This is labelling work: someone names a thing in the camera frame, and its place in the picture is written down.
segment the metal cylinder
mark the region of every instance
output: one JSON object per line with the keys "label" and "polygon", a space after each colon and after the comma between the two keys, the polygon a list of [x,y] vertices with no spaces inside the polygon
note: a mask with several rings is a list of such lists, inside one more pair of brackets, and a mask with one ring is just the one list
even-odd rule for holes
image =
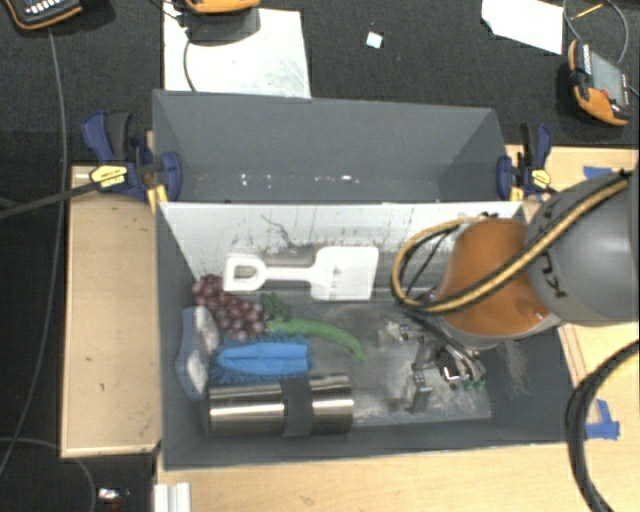
{"label": "metal cylinder", "polygon": [[346,375],[285,379],[279,384],[210,386],[206,428],[210,436],[348,432],[353,423],[351,384]]}

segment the white paper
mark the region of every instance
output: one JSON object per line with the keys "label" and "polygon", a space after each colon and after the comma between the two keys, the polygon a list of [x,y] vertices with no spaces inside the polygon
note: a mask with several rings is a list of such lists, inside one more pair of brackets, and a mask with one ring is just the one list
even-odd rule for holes
{"label": "white paper", "polygon": [[[177,14],[172,6],[165,10]],[[191,44],[186,66],[199,92],[263,94],[310,98],[300,13],[260,9],[260,30],[235,43],[207,47]],[[183,67],[187,36],[165,16],[164,87],[190,91]]]}
{"label": "white paper", "polygon": [[483,0],[482,19],[497,36],[562,54],[562,7],[538,0]]}

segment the gray cardboard panel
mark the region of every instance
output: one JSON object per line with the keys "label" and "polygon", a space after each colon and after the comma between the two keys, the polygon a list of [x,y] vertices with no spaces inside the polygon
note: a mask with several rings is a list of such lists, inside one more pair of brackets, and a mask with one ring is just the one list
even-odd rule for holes
{"label": "gray cardboard panel", "polygon": [[181,201],[497,199],[491,109],[154,91],[153,119]]}

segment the black cord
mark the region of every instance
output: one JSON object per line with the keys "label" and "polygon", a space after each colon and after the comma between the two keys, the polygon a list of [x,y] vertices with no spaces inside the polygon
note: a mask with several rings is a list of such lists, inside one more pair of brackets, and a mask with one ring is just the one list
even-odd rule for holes
{"label": "black cord", "polygon": [[[49,43],[51,46],[51,56],[53,60],[53,67],[55,71],[55,79],[56,86],[58,89],[58,106],[60,109],[60,124],[62,131],[62,181],[60,184],[60,189],[62,194],[65,193],[66,183],[68,179],[68,168],[69,168],[69,148],[68,148],[68,135],[67,135],[67,120],[66,120],[66,109],[64,105],[64,93],[62,90],[62,81],[60,78],[60,66],[58,63],[58,54],[56,51],[56,44],[53,38],[53,32],[49,29]],[[60,260],[60,247],[62,245],[62,234],[64,228],[64,202],[60,202],[58,205],[58,221],[56,226],[56,236],[55,236],[55,245],[53,249],[53,261],[51,263],[51,278],[49,281],[49,290],[47,294],[47,309],[45,314],[44,325],[42,328],[42,337],[40,339],[40,349],[38,353],[38,358],[36,360],[36,367],[33,371],[33,376],[31,377],[31,384],[29,386],[29,391],[27,393],[27,399],[25,400],[22,413],[20,414],[20,418],[18,420],[18,425],[11,437],[2,437],[0,441],[8,442],[9,446],[7,447],[7,451],[4,455],[2,463],[0,464],[0,480],[6,471],[7,465],[9,464],[9,460],[11,459],[11,455],[17,444],[32,444],[32,445],[41,445],[47,446],[54,450],[57,450],[57,446],[49,443],[47,441],[42,441],[39,439],[31,439],[31,438],[23,438],[21,437],[22,428],[24,427],[25,420],[27,419],[27,415],[31,408],[31,403],[33,402],[33,398],[35,395],[36,385],[38,383],[38,378],[40,376],[40,371],[42,370],[42,364],[44,362],[44,353],[47,346],[47,339],[49,338],[49,326],[51,324],[51,316],[53,312],[53,300],[56,289],[56,277],[58,273],[58,264]],[[87,469],[87,467],[79,460],[74,459],[76,464],[80,466],[82,471],[87,478],[89,483],[90,492],[91,492],[91,505],[89,510],[92,511],[95,509],[96,505],[96,497],[95,497],[95,485],[93,483],[93,478],[91,477],[91,473]]]}
{"label": "black cord", "polygon": [[565,425],[567,429],[567,445],[569,459],[576,484],[589,508],[594,512],[612,512],[606,500],[596,489],[587,468],[584,449],[585,422],[591,402],[596,396],[602,383],[616,368],[638,353],[638,340],[616,352],[602,363],[591,375],[573,392],[567,406]]}
{"label": "black cord", "polygon": [[187,79],[191,92],[198,92],[191,81],[191,75],[189,75],[189,68],[187,67],[187,52],[190,46],[191,40],[187,37],[187,42],[184,44],[184,51],[182,52],[182,69],[184,70],[184,77]]}
{"label": "black cord", "polygon": [[[447,238],[454,231],[457,231],[457,229],[458,229],[458,226],[456,226],[454,228],[451,228],[451,229],[448,229],[447,231],[442,233],[442,236],[440,237],[440,239],[433,245],[433,248],[429,252],[429,255],[427,256],[425,261],[422,263],[420,268],[416,271],[415,275],[411,279],[411,282],[407,285],[407,289],[405,290],[405,293],[407,295],[409,295],[409,292],[411,291],[411,289],[414,287],[414,285],[416,284],[416,282],[418,281],[418,279],[420,278],[422,273],[427,269],[427,267],[429,266],[429,263],[431,263],[431,260],[433,259],[433,257],[435,256],[436,252],[440,248],[440,245],[442,245],[442,242],[444,242],[444,239]],[[424,245],[425,243],[427,243],[432,238],[435,238],[435,236],[437,236],[437,234],[434,235],[433,237],[427,237],[424,240],[421,240],[421,242],[419,244],[417,244],[409,254],[407,254],[407,259],[405,260],[404,268],[400,271],[400,279],[402,279],[403,274],[404,274],[404,270],[406,269],[406,266],[409,264],[409,261],[411,261],[411,258],[413,257],[415,252],[418,250],[418,248],[420,246]]]}
{"label": "black cord", "polygon": [[0,221],[8,219],[9,217],[13,217],[14,215],[20,215],[21,213],[27,213],[32,210],[37,210],[38,208],[42,208],[43,206],[64,202],[67,199],[72,199],[88,192],[93,192],[94,190],[96,190],[96,185],[94,183],[87,183],[80,187],[74,187],[71,190],[66,190],[64,192],[59,192],[51,196],[36,199],[35,201],[31,201],[29,203],[22,203],[18,205],[14,204],[14,206],[10,206],[6,210],[0,212]]}
{"label": "black cord", "polygon": [[[169,18],[172,18],[172,19],[174,19],[176,21],[178,20],[177,16],[165,11],[164,7],[162,7],[162,5],[155,3],[153,0],[147,0],[147,2],[149,2],[151,5],[153,5],[156,9],[159,9],[165,16],[169,16]],[[168,0],[163,0],[162,4],[173,5],[173,2],[169,2]]]}
{"label": "black cord", "polygon": [[[0,437],[0,442],[11,443],[11,444],[15,444],[15,443],[27,444],[31,446],[45,446],[47,448],[51,448],[52,450],[55,450],[56,452],[58,451],[58,446],[56,446],[55,444],[50,443],[48,441],[43,441],[42,439],[33,439],[31,437],[19,437],[18,439],[14,439],[13,437]],[[93,477],[91,476],[91,471],[89,471],[89,468],[80,459],[73,458],[70,460],[72,460],[78,467],[80,467],[80,469],[84,473],[84,477],[87,480],[87,486],[89,488],[89,496],[90,496],[89,512],[93,512],[96,508],[97,499],[96,499],[96,484],[93,481]]]}

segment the blue brush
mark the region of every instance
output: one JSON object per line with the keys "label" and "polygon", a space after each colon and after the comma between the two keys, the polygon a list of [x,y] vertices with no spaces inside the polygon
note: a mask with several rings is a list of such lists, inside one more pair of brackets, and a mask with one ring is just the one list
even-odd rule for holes
{"label": "blue brush", "polygon": [[312,366],[303,336],[263,334],[249,343],[225,340],[211,356],[209,379],[219,385],[274,383],[306,375]]}

